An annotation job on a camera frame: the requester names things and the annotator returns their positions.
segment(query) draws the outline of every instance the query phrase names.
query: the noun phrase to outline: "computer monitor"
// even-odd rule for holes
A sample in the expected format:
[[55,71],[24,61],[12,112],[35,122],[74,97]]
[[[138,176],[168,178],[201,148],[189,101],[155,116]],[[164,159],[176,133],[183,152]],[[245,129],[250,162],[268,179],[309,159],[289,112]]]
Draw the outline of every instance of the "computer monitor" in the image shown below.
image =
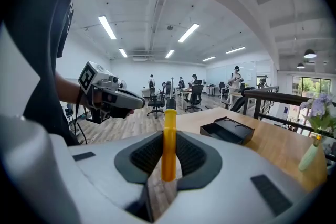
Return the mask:
[[194,81],[194,84],[195,84],[195,85],[201,85],[201,84],[202,84],[202,80],[195,80],[195,81]]

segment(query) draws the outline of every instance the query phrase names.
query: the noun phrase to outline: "railing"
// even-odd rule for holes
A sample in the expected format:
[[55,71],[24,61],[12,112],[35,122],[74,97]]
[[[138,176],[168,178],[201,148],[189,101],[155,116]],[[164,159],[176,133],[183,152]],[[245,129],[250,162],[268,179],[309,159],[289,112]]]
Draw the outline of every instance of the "railing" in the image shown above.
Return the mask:
[[[256,91],[256,92],[279,92],[279,86],[273,86],[273,87],[266,87],[266,88],[260,88],[256,90],[247,90],[248,91]],[[248,97],[245,97],[245,105],[243,110],[243,115],[246,115],[247,107],[248,107]],[[261,104],[260,109],[263,111],[263,114],[267,114],[270,110],[270,108],[274,105],[274,102],[270,102],[267,100],[264,100],[263,104]]]
[[[300,106],[302,102],[307,102],[309,98],[307,97],[302,97],[302,96],[297,96],[297,95],[292,95],[292,94],[284,94],[284,93],[278,93],[278,92],[270,92],[270,91],[260,91],[261,89],[258,90],[248,90],[245,91],[245,106],[248,103],[248,98],[255,98],[256,99],[256,107],[254,111],[254,116],[253,118],[255,119],[262,119],[266,118],[272,121],[276,122],[281,122],[283,124],[288,124],[293,127],[301,128],[310,132],[315,132],[312,127],[302,125],[296,122],[291,122],[288,120],[280,119],[274,116],[267,115],[265,112],[265,105],[262,105],[262,102],[265,103],[265,101],[268,102],[278,102],[278,103],[283,103],[283,104],[291,104],[291,105],[296,105]],[[325,135],[325,136],[332,136],[331,133],[323,131],[323,130],[318,130],[319,134]],[[333,161],[336,161],[336,158],[334,156],[326,155],[327,159],[331,159]]]

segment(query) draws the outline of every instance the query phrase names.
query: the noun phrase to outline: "black box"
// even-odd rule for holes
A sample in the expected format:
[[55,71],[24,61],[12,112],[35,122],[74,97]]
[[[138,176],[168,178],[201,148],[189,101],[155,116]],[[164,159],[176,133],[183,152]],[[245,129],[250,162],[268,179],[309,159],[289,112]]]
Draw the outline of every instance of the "black box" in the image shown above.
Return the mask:
[[224,117],[201,126],[200,133],[219,140],[245,145],[252,139],[254,129]]

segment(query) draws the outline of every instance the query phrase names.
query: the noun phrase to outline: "flower vase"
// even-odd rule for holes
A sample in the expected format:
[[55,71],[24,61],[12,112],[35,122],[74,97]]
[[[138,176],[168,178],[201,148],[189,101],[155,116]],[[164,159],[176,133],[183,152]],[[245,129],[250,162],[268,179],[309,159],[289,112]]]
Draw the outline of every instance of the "flower vase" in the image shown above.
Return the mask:
[[314,160],[317,150],[319,149],[319,144],[321,143],[322,135],[318,134],[314,140],[314,143],[310,146],[310,148],[306,151],[304,156],[302,157],[300,164],[299,164],[299,170],[304,171],[306,170],[309,165]]

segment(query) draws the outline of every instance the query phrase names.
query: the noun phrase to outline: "yellow cylinder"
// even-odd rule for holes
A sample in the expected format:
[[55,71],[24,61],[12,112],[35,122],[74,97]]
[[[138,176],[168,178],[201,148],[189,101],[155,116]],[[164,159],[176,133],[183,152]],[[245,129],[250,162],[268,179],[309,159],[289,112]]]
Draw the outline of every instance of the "yellow cylinder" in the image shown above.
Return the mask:
[[175,109],[166,109],[163,129],[163,153],[161,179],[166,182],[176,177],[176,114]]

